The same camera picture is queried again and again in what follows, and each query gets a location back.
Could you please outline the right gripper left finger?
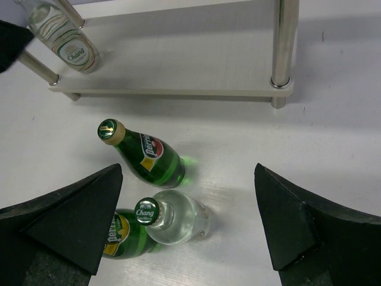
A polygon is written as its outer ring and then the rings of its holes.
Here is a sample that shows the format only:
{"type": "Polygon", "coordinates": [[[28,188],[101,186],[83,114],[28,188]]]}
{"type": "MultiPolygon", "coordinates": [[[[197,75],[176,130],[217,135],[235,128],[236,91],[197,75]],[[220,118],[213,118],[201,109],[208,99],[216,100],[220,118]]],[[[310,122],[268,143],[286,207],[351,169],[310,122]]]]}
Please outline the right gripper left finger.
{"type": "Polygon", "coordinates": [[[97,274],[123,175],[112,164],[1,209],[1,285],[88,285],[97,274]]]}

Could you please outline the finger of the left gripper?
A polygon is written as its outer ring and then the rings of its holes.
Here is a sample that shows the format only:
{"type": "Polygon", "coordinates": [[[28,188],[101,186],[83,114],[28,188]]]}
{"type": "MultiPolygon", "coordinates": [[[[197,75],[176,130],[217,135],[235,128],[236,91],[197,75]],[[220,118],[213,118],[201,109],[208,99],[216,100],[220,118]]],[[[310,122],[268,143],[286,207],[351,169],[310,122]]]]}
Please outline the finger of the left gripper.
{"type": "Polygon", "coordinates": [[[33,33],[25,28],[1,20],[0,66],[1,73],[7,71],[33,40],[33,33]]]}

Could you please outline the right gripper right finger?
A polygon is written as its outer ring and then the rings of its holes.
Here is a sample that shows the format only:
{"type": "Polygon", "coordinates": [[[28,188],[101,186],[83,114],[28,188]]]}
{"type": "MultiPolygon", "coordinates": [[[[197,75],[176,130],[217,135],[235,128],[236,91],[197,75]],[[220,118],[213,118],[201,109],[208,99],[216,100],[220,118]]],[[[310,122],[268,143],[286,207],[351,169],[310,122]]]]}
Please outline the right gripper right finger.
{"type": "Polygon", "coordinates": [[[282,285],[380,285],[380,217],[307,191],[262,164],[254,185],[282,285]]]}

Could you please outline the green glass bottle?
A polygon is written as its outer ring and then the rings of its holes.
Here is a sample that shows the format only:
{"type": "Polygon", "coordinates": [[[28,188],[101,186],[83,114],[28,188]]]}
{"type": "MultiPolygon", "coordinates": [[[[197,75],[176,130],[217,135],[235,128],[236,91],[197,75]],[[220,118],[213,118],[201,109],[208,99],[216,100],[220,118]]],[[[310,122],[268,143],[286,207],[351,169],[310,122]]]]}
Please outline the green glass bottle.
{"type": "Polygon", "coordinates": [[[97,134],[100,140],[118,151],[140,180],[155,187],[172,189],[184,179],[184,162],[166,142],[128,130],[116,119],[102,121],[97,134]]]}
{"type": "Polygon", "coordinates": [[[108,259],[131,259],[158,250],[160,245],[139,224],[133,210],[117,209],[108,231],[102,256],[108,259]]]}

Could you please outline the green glass bottle front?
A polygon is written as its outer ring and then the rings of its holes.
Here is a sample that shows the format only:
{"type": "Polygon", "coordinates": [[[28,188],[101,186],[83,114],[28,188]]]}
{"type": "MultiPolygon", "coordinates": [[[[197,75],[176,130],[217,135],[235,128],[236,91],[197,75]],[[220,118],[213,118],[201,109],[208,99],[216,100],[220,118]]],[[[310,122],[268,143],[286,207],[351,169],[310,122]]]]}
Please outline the green glass bottle front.
{"type": "Polygon", "coordinates": [[[108,231],[102,256],[108,259],[131,259],[158,250],[160,245],[139,224],[133,210],[117,209],[108,231]]]}

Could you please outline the clear soda bottle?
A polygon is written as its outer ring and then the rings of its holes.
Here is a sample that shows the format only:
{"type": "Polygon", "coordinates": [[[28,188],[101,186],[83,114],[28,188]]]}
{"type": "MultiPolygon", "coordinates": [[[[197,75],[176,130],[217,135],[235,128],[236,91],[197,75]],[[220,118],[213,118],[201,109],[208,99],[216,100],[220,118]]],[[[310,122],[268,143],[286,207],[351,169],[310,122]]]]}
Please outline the clear soda bottle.
{"type": "Polygon", "coordinates": [[[133,214],[147,234],[163,245],[201,240],[211,225],[208,209],[201,202],[173,189],[139,200],[133,214]]]}
{"type": "Polygon", "coordinates": [[[98,50],[54,1],[17,1],[31,32],[77,72],[89,74],[101,62],[98,50]]]}

